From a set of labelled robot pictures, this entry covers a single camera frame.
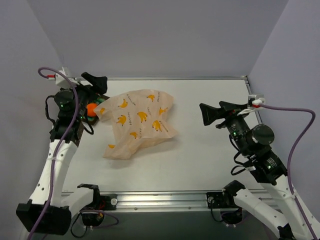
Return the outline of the orange fake fruit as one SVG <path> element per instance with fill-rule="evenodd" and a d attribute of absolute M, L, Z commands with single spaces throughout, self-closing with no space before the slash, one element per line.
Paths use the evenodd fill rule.
<path fill-rule="evenodd" d="M 97 103 L 89 103 L 87 106 L 86 106 L 86 109 L 87 109 L 87 116 L 90 117 L 90 118 L 94 118 L 97 116 L 97 114 L 95 113 L 95 108 L 98 106 Z"/>

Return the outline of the banana print plastic bag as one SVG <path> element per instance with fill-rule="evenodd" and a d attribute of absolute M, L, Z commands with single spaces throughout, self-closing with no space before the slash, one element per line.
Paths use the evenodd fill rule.
<path fill-rule="evenodd" d="M 167 123 L 174 97 L 153 89 L 128 91 L 105 100 L 94 109 L 102 122 L 111 121 L 115 143 L 108 143 L 103 157 L 128 160 L 139 149 L 153 147 L 178 132 Z"/>

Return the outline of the fake strawberry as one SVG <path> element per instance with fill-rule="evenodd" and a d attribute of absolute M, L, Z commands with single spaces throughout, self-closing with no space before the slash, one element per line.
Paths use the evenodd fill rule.
<path fill-rule="evenodd" d="M 103 103 L 107 99 L 108 99 L 108 97 L 100 96 L 100 97 L 98 97 L 97 99 L 94 100 L 94 103 L 96 103 L 97 105 L 100 105 L 101 103 Z"/>

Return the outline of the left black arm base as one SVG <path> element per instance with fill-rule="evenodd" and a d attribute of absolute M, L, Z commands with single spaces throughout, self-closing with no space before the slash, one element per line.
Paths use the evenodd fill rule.
<path fill-rule="evenodd" d="M 106 217 L 110 217 L 114 222 L 105 225 L 105 228 L 113 227 L 119 224 L 119 219 L 107 213 L 117 209 L 118 199 L 116 194 L 101 195 L 96 202 L 86 205 L 80 211 L 82 223 L 86 227 L 102 228 L 102 223 Z"/>

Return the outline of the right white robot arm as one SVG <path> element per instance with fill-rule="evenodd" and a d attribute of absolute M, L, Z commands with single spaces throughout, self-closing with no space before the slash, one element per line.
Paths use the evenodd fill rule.
<path fill-rule="evenodd" d="M 223 120 L 215 127 L 227 129 L 230 143 L 237 150 L 234 162 L 240 172 L 248 171 L 271 196 L 278 209 L 269 206 L 251 193 L 237 180 L 222 189 L 222 200 L 227 206 L 236 206 L 253 215 L 263 223 L 279 240 L 318 240 L 320 222 L 303 202 L 292 184 L 291 161 L 294 150 L 313 124 L 316 114 L 306 108 L 277 107 L 264 103 L 264 99 L 251 99 L 247 104 L 220 101 L 216 108 L 204 103 L 199 105 L 203 124 L 209 126 Z M 258 124 L 249 128 L 245 117 L 260 109 L 276 111 L 305 112 L 311 119 L 295 140 L 288 155 L 287 164 L 273 152 L 271 144 L 275 139 L 273 130 Z"/>

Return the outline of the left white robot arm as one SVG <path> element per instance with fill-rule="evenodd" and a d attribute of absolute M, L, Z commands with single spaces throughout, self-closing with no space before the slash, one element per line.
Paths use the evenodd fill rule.
<path fill-rule="evenodd" d="M 80 184 L 66 198 L 62 198 L 64 182 L 85 131 L 83 121 L 88 119 L 87 105 L 104 98 L 108 90 L 106 76 L 93 76 L 87 72 L 81 77 L 84 85 L 74 78 L 54 71 L 46 75 L 55 81 L 60 90 L 52 96 L 59 108 L 57 119 L 51 119 L 49 152 L 37 185 L 26 203 L 19 203 L 16 215 L 28 231 L 33 234 L 65 235 L 72 218 L 82 211 L 95 211 L 100 206 L 99 187 L 95 184 Z"/>

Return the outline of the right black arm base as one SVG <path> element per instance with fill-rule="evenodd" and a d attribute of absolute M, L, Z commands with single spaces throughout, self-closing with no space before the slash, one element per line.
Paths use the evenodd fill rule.
<path fill-rule="evenodd" d="M 211 217 L 216 223 L 235 227 L 244 220 L 243 209 L 222 191 L 207 192 L 206 201 Z"/>

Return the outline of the aluminium front rail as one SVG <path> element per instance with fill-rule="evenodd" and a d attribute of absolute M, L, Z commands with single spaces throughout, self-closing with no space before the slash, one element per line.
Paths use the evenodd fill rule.
<path fill-rule="evenodd" d="M 208 212 L 205 190 L 115 192 L 117 213 Z"/>

